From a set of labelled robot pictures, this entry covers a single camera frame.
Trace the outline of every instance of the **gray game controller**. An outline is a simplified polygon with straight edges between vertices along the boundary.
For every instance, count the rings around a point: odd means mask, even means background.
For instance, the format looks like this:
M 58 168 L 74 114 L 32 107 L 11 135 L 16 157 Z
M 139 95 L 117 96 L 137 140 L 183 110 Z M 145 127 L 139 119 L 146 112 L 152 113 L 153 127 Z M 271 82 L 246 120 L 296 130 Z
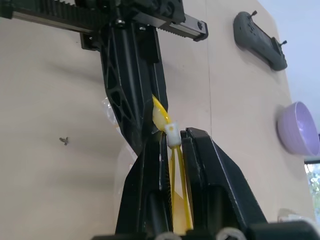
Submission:
M 256 14 L 257 11 L 252 14 L 245 11 L 238 13 L 233 21 L 234 40 L 240 47 L 254 51 L 267 60 L 273 70 L 281 71 L 288 66 L 281 47 L 287 41 L 279 43 L 274 37 L 269 37 L 254 23 L 252 17 Z

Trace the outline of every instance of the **black plastic part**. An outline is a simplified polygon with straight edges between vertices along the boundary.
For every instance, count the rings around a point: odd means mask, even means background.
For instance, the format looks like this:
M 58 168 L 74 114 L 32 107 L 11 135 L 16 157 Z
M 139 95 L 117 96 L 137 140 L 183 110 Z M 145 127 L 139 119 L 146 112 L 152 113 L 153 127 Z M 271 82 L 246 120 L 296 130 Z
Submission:
M 267 220 L 239 167 L 203 130 L 181 132 L 193 226 L 213 235 Z
M 319 240 L 315 229 L 305 221 L 253 224 L 249 240 Z
M 154 131 L 152 95 L 168 109 L 157 31 L 139 31 L 137 23 L 107 25 L 100 42 L 105 92 L 122 135 L 139 155 Z
M 93 34 L 80 33 L 82 49 L 90 51 L 100 51 L 100 45 L 98 43 L 97 38 L 98 37 L 96 37 L 96 35 Z
M 206 230 L 188 230 L 186 235 L 180 236 L 182 240 L 215 240 Z M 145 233 L 116 234 L 110 236 L 95 236 L 92 240 L 154 240 L 155 237 L 148 237 Z
M 180 24 L 186 19 L 182 0 L 119 0 L 111 1 L 110 8 L 119 8 L 125 19 L 140 12 L 169 24 Z
M 155 237 L 170 231 L 173 222 L 167 139 L 158 132 L 147 142 L 126 177 L 115 233 L 147 233 L 148 237 Z
M 316 159 L 316 160 L 304 160 L 304 164 L 320 164 L 320 159 Z
M 12 19 L 14 13 L 14 8 L 12 5 L 12 0 L 2 0 L 0 1 L 0 17 L 6 19 Z
M 207 25 L 206 22 L 204 23 L 204 27 L 205 27 L 205 32 L 206 32 L 206 34 L 200 35 L 199 37 L 195 38 L 193 41 L 199 42 L 199 41 L 202 41 L 202 40 L 205 40 L 205 39 L 208 38 L 208 36 L 209 36 L 209 31 L 208 31 L 208 25 Z
M 288 66 L 281 44 L 258 27 L 248 12 L 242 11 L 235 17 L 233 33 L 240 47 L 257 53 L 273 70 L 281 71 Z

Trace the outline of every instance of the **black linear rail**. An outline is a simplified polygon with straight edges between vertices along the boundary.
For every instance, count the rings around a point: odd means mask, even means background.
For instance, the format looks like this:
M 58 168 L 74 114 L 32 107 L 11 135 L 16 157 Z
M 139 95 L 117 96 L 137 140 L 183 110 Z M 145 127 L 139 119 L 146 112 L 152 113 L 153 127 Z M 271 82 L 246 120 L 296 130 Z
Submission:
M 0 0 L 0 17 L 87 34 L 108 23 L 108 16 L 99 10 L 82 8 L 59 0 Z

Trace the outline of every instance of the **clear plastic bag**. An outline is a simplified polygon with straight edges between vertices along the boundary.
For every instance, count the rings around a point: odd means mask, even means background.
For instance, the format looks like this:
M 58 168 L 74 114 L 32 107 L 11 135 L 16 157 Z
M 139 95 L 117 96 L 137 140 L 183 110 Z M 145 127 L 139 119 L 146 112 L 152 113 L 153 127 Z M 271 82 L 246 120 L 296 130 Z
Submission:
M 111 107 L 109 99 L 106 97 L 102 101 L 103 112 L 108 120 L 115 126 L 115 129 L 121 134 L 115 113 Z M 124 141 L 120 153 L 116 160 L 116 169 L 114 173 L 114 187 L 113 187 L 113 206 L 114 206 L 114 222 L 117 222 L 121 197 L 124 190 L 126 177 L 137 160 L 135 151 Z
M 118 122 L 116 119 L 116 115 L 114 113 L 114 110 L 111 107 L 111 104 L 109 102 L 109 99 L 106 97 L 103 101 L 102 101 L 102 106 L 103 106 L 103 112 L 106 115 L 106 117 L 109 119 L 109 121 L 117 126 Z

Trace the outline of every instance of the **beige wall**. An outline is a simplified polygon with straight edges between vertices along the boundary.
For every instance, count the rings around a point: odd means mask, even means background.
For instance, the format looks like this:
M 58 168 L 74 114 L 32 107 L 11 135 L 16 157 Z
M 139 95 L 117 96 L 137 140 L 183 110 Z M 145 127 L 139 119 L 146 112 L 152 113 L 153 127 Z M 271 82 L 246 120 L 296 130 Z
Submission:
M 0 34 L 0 239 L 113 233 L 123 140 L 102 111 L 99 53 L 77 33 L 15 19 L 1 18 Z

